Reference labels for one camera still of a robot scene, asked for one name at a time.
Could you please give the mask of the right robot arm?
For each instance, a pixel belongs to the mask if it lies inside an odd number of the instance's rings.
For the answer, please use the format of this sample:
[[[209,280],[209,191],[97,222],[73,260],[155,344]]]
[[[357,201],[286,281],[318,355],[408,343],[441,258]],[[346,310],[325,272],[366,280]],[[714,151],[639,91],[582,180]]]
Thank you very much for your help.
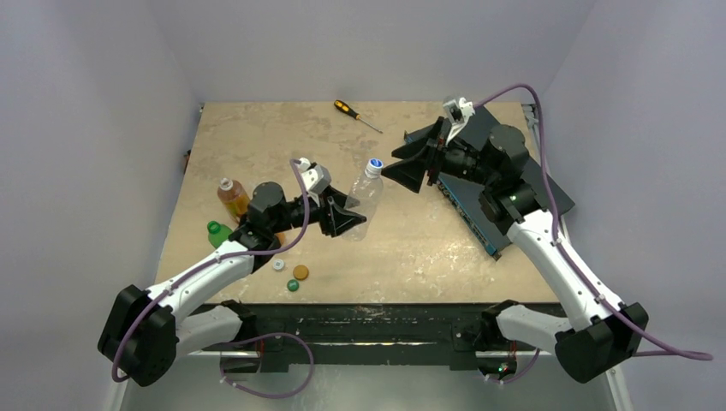
[[[529,344],[556,356],[574,381],[584,384],[634,356],[649,320],[639,304],[627,305],[585,267],[558,238],[556,218],[543,197],[522,177],[530,160],[522,132],[496,125],[482,147],[448,142],[451,126],[440,117],[426,134],[397,147],[396,162],[384,177],[414,193],[444,173],[482,186],[479,203],[496,225],[533,263],[565,312],[564,317],[504,301],[482,313],[475,343],[501,348],[510,341]]]

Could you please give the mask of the clear plastic bottle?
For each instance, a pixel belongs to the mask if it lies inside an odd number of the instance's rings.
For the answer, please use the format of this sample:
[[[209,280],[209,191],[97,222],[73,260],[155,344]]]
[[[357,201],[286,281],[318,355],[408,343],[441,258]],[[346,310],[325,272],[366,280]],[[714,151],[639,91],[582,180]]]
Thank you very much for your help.
[[[348,192],[348,201],[345,208],[366,216],[367,222],[345,233],[342,236],[344,239],[349,241],[362,241],[365,238],[370,223],[378,209],[383,191],[384,182],[381,174],[377,176],[366,173],[365,166]]]

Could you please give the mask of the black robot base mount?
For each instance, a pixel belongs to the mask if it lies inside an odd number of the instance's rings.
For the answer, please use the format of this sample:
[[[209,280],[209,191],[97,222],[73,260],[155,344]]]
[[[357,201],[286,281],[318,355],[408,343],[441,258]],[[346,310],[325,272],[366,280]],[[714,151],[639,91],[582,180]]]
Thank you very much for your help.
[[[446,366],[514,371],[534,348],[488,337],[488,303],[234,303],[245,324],[232,342],[199,350],[228,372],[286,372],[292,365]]]

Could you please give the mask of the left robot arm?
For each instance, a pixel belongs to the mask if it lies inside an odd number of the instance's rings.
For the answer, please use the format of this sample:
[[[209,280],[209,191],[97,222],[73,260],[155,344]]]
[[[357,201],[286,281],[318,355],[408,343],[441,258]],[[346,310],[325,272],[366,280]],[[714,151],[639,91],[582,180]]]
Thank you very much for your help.
[[[316,223],[336,237],[367,218],[345,210],[347,195],[330,187],[321,194],[303,192],[286,200],[275,182],[259,184],[238,227],[213,253],[170,280],[148,289],[129,285],[116,296],[98,341],[98,351],[111,360],[117,383],[132,379],[140,386],[159,380],[171,367],[182,342],[182,322],[217,292],[256,272],[274,255],[293,247],[278,234],[306,232]]]

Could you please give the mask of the blue-white Pocari Sweat cap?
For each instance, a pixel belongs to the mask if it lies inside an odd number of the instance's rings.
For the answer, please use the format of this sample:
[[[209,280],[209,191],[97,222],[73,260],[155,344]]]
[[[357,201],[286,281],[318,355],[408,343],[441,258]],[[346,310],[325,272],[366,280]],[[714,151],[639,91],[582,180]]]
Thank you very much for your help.
[[[384,163],[378,158],[370,158],[366,164],[366,173],[379,176],[384,167]]]

